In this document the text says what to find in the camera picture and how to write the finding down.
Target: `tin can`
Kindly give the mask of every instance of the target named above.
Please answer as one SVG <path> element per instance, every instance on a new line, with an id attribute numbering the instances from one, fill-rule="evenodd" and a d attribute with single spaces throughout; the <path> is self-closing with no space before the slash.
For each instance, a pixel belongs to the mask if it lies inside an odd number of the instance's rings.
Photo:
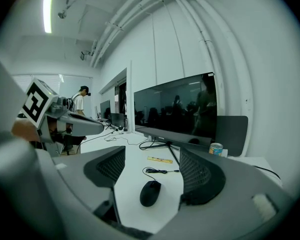
<path id="1" fill-rule="evenodd" d="M 224 146 L 222 146 L 220 143 L 212 143 L 210 145 L 209 154 L 221 157 L 223 149 Z"/>

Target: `yellow label strip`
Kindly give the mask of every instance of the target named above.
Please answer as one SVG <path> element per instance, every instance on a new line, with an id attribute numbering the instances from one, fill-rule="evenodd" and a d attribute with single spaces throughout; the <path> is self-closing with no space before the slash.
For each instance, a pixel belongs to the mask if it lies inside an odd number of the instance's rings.
<path id="1" fill-rule="evenodd" d="M 148 160 L 152 160 L 152 161 L 164 162 L 164 163 L 168 163 L 168 164 L 172 164 L 172 163 L 173 163 L 172 160 L 156 158 L 156 157 L 153 157 L 153 156 L 148 156 L 147 159 L 148 159 Z"/>

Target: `light fixture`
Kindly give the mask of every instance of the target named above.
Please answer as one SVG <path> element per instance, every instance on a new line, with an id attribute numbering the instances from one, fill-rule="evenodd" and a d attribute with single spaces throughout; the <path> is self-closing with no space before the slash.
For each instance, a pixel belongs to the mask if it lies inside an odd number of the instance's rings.
<path id="1" fill-rule="evenodd" d="M 46 33 L 52 33 L 51 30 L 51 3 L 52 0 L 43 0 L 43 25 Z"/>

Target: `computer mouse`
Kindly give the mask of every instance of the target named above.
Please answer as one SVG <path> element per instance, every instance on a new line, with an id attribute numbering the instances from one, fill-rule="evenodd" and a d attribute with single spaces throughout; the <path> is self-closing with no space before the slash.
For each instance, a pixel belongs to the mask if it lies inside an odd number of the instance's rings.
<path id="1" fill-rule="evenodd" d="M 140 203 L 145 207 L 155 204 L 161 189 L 161 183 L 156 180 L 148 181 L 141 190 Z"/>

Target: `white desk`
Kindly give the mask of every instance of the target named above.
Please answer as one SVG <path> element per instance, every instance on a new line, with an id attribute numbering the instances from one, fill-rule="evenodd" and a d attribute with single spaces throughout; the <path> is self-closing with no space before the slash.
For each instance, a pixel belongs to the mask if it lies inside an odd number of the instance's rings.
<path id="1" fill-rule="evenodd" d="M 111 133 L 112 129 L 107 129 L 99 135 L 87 136 L 87 140 L 91 140 L 97 136 L 103 136 Z M 156 173 L 150 174 L 158 182 L 162 184 L 161 191 L 156 203 L 151 207 L 144 207 L 140 204 L 140 192 L 144 185 L 152 179 L 142 173 L 144 167 L 153 167 L 158 170 L 173 171 L 178 170 L 179 166 L 174 161 L 172 154 L 166 147 L 153 148 L 148 150 L 140 150 L 138 144 L 145 141 L 146 138 L 134 133 L 124 133 L 122 135 L 115 131 L 113 134 L 100 137 L 81 145 L 81 153 L 101 150 L 113 146 L 125 146 L 125 167 L 118 181 L 114 186 L 114 194 L 118 213 L 121 223 L 126 227 L 157 233 L 168 223 L 178 212 L 180 196 L 183 193 L 183 178 L 179 172 L 169 172 L 167 174 Z M 111 139 L 110 136 L 116 135 L 120 138 L 116 141 L 105 141 L 104 138 Z M 180 153 L 173 149 L 176 157 L 180 158 Z M 147 157 L 157 157 L 162 159 L 173 160 L 172 164 L 148 160 Z M 256 165 L 272 170 L 267 161 L 263 157 L 232 157 L 232 159 L 250 165 Z M 272 173 L 260 170 L 270 179 L 282 186 L 281 181 Z"/>

